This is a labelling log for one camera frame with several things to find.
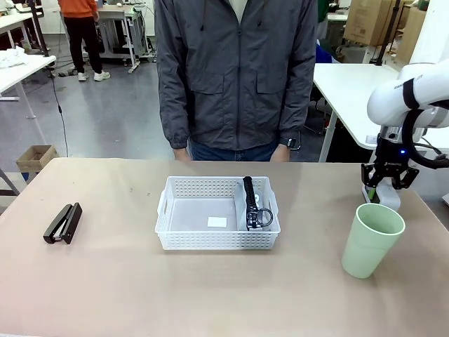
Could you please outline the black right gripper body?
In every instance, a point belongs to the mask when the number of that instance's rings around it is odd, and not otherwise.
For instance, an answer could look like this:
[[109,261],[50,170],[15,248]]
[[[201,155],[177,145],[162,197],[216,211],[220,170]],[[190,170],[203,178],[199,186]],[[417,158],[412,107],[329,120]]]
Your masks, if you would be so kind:
[[410,167],[409,161],[410,154],[404,144],[393,142],[378,135],[374,160],[374,176],[381,178],[416,178],[420,170]]

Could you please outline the person's left hand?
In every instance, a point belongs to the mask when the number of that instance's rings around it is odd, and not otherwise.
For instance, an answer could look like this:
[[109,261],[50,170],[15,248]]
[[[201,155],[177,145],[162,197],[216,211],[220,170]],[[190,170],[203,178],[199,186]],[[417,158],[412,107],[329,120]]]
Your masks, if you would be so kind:
[[271,155],[271,162],[289,162],[290,148],[286,145],[279,144]]

